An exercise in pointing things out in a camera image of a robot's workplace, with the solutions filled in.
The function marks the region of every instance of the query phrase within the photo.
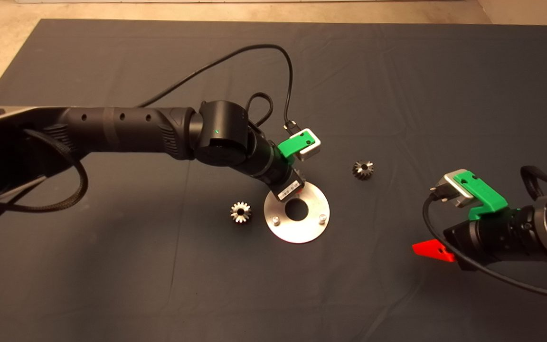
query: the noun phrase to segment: table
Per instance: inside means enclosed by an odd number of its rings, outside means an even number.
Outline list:
[[[276,238],[263,184],[166,155],[94,153],[87,196],[0,218],[0,341],[547,341],[547,298],[413,255],[428,188],[467,168],[530,199],[519,167],[547,171],[547,26],[43,20],[0,80],[0,105],[132,106],[235,48],[289,51],[289,115],[322,140],[299,165],[330,202],[304,245]],[[272,96],[286,65],[249,52],[159,106]],[[251,111],[264,113],[264,104]],[[355,160],[374,177],[352,177]],[[24,199],[62,199],[67,171]],[[228,218],[247,201],[254,219]],[[436,205],[440,229],[467,210]],[[547,264],[492,266],[547,286]]]

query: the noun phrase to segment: cable connector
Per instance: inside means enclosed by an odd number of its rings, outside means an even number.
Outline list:
[[[470,209],[468,218],[471,221],[480,219],[484,214],[490,214],[506,208],[508,202],[491,186],[466,169],[458,169],[447,173],[438,181],[432,191],[432,200],[447,202],[453,200],[458,208],[480,202],[480,206]]]
[[[289,121],[288,123],[284,124],[284,129],[288,132],[290,135],[295,135],[299,132],[301,132],[301,127],[295,123],[295,121]]]
[[[293,163],[292,156],[295,155],[300,161],[304,161],[320,151],[321,142],[309,128],[300,130],[291,135],[287,140],[279,143],[278,149],[284,158]]]
[[[434,201],[447,202],[460,195],[459,191],[449,183],[437,185],[434,188],[430,188],[430,191],[432,192],[430,195]]]
[[[463,208],[469,204],[474,203],[477,199],[464,188],[460,182],[455,180],[456,175],[460,175],[467,172],[466,169],[458,169],[450,173],[445,174],[430,191],[434,194],[436,199],[442,202],[454,200],[453,204],[458,208]]]

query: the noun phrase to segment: center hole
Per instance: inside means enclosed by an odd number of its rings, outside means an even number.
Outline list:
[[[293,221],[301,221],[308,216],[308,205],[301,199],[291,199],[284,208],[286,216]]]

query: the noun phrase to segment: green 3d-printed part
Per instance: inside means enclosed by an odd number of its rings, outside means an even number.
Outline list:
[[[312,143],[315,143],[315,139],[311,136],[310,132],[303,131],[279,143],[278,149],[282,152],[282,156],[292,164],[294,162],[292,155],[310,146]]]
[[[459,175],[455,175],[453,179],[482,202],[482,206],[470,209],[468,217],[472,221],[480,219],[480,216],[483,214],[496,212],[508,206],[506,199],[482,181],[482,179],[476,177],[472,171],[465,171]]]

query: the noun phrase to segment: robotic arm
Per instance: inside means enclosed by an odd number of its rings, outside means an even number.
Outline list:
[[[197,159],[232,167],[267,184],[279,201],[289,199],[304,186],[292,168],[289,150],[284,149],[284,154],[268,141],[249,120],[247,111],[232,102],[204,102],[199,111],[13,107],[0,108],[0,199],[68,169],[71,164],[55,148],[61,143],[62,154],[69,154],[67,157],[73,160],[91,152],[154,152],[169,154],[176,160]],[[309,147],[310,154],[317,152],[315,144]],[[300,150],[290,153],[302,156]]]
[[[488,269],[486,265],[506,260],[547,262],[547,196],[538,180],[547,175],[534,166],[521,168],[525,186],[535,203],[510,209],[508,202],[476,175],[465,169],[447,173],[434,188],[423,207],[423,217],[433,240],[413,245],[418,255],[447,262],[457,261],[462,270],[478,270],[510,285],[547,296],[547,289],[517,281]],[[432,227],[429,206],[434,201],[454,203],[462,208],[475,203],[469,219],[443,231]]]

